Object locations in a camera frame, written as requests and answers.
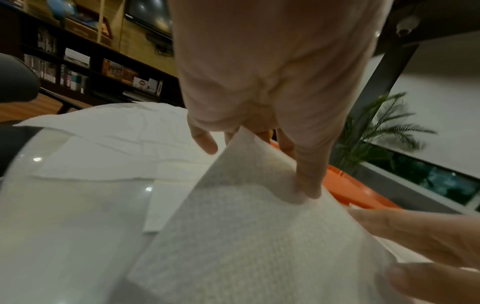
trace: paper towel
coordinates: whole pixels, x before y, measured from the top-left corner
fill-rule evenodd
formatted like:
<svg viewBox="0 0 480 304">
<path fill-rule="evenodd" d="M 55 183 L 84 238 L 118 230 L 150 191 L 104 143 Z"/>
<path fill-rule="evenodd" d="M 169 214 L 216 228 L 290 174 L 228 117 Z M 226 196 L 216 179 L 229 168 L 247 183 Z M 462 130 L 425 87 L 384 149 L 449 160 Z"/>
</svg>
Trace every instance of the paper towel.
<svg viewBox="0 0 480 304">
<path fill-rule="evenodd" d="M 394 261 L 325 189 L 306 198 L 295 162 L 242 128 L 127 278 L 161 303 L 409 303 L 384 277 Z"/>
</svg>

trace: black frame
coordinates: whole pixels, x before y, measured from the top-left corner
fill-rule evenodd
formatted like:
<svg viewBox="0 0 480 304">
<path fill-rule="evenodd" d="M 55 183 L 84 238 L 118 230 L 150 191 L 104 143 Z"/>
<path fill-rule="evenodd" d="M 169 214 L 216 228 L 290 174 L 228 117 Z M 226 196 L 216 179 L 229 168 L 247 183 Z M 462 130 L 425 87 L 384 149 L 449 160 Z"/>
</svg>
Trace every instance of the black frame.
<svg viewBox="0 0 480 304">
<path fill-rule="evenodd" d="M 172 35 L 170 33 L 162 31 L 161 29 L 153 26 L 152 24 L 150 24 L 148 22 L 145 22 L 142 19 L 139 19 L 139 18 L 134 17 L 134 16 L 130 15 L 129 13 L 127 13 L 127 10 L 130 7 L 130 2 L 131 2 L 131 0 L 126 0 L 125 1 L 125 9 L 123 11 L 123 18 L 127 19 L 130 22 L 138 24 L 139 26 L 141 26 L 144 29 L 147 29 L 151 32 L 154 32 L 155 34 L 159 34 L 159 35 L 161 35 L 165 38 L 168 38 L 168 39 L 172 40 Z"/>
</svg>

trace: table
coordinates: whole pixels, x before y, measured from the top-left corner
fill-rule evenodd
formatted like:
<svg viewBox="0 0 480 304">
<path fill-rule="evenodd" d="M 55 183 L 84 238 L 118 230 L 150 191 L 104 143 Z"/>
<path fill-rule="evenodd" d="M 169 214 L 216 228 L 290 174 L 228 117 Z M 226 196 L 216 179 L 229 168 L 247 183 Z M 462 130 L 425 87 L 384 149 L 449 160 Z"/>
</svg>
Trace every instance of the table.
<svg viewBox="0 0 480 304">
<path fill-rule="evenodd" d="M 4 178 L 0 303 L 155 303 L 124 280 L 154 236 L 142 232 L 153 181 L 30 176 L 68 138 L 65 132 L 40 131 Z"/>
</svg>

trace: chair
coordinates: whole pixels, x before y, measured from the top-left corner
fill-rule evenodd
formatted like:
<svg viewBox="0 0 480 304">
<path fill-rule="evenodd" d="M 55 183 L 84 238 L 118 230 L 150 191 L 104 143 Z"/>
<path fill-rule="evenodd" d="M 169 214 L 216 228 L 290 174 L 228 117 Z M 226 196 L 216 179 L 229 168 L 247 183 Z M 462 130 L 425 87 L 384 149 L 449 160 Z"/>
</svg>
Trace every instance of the chair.
<svg viewBox="0 0 480 304">
<path fill-rule="evenodd" d="M 19 59 L 0 53 L 0 103 L 28 102 L 41 93 L 62 103 L 57 114 L 83 107 L 41 87 L 40 79 Z M 19 121 L 0 123 L 0 181 L 22 147 L 41 128 L 14 127 Z"/>
</svg>

